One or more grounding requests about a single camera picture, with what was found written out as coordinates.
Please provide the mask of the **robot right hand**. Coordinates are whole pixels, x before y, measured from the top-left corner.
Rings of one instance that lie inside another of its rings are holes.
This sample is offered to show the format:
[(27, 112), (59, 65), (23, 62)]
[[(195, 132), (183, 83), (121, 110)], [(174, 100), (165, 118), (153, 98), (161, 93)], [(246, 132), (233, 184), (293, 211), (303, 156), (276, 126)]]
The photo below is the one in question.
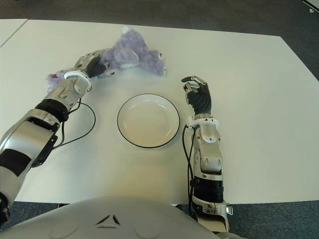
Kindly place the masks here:
[(211, 95), (208, 84), (198, 76), (188, 76), (181, 81), (184, 83), (186, 102), (192, 106), (194, 115), (211, 115)]

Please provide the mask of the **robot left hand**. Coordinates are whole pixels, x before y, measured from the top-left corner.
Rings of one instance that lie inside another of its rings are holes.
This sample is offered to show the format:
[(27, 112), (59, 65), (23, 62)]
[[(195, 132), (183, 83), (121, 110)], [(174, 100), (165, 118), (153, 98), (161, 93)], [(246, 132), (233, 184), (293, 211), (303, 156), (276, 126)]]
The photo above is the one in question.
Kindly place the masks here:
[(101, 62), (103, 50), (94, 51), (81, 56), (74, 66), (74, 70), (84, 72), (89, 78), (102, 75), (110, 68), (110, 63), (106, 60)]

